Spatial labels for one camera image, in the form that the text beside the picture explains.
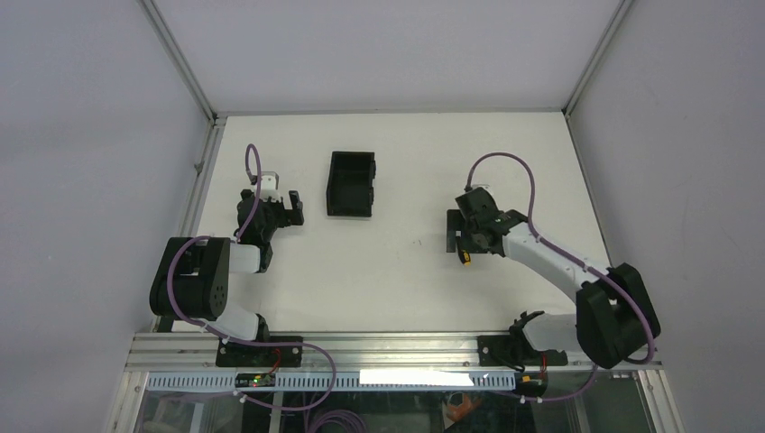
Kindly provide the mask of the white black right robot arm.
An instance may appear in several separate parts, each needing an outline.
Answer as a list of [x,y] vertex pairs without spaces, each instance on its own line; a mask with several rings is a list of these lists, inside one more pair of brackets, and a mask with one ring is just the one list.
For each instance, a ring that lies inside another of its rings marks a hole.
[[447,211],[447,247],[468,265],[475,254],[522,264],[574,303],[571,314],[525,311],[509,326],[507,341],[490,348],[499,362],[518,370],[548,353],[582,352],[610,369],[622,362],[646,364],[656,353],[660,323],[640,272],[628,263],[608,266],[554,244],[530,216],[502,211],[491,192],[467,188]]

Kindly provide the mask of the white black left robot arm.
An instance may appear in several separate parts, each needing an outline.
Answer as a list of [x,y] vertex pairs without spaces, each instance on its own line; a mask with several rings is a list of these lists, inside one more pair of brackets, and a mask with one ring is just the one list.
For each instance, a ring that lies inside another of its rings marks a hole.
[[265,318],[230,300],[229,276],[264,273],[270,267],[277,230],[304,224],[303,203],[296,190],[290,205],[278,190],[256,197],[241,192],[237,222],[244,232],[232,237],[172,237],[152,281],[149,306],[162,318],[183,320],[214,333],[225,342],[238,341],[237,355],[250,366],[265,364],[272,353]]

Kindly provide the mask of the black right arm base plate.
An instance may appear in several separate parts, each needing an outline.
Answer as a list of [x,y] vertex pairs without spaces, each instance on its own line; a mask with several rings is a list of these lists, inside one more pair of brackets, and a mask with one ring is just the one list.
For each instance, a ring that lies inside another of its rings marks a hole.
[[481,366],[504,366],[517,371],[526,367],[565,366],[565,351],[533,349],[523,336],[482,335],[476,338],[477,353]]

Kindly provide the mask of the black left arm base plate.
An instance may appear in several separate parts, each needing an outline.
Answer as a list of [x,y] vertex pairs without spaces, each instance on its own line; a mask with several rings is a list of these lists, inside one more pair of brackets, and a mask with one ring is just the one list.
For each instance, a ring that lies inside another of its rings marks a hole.
[[279,367],[296,368],[301,366],[303,342],[301,336],[272,336],[271,343],[279,343],[278,347],[254,347],[233,342],[224,344],[219,341],[215,366],[224,367],[248,367],[248,368],[272,368],[276,364]]

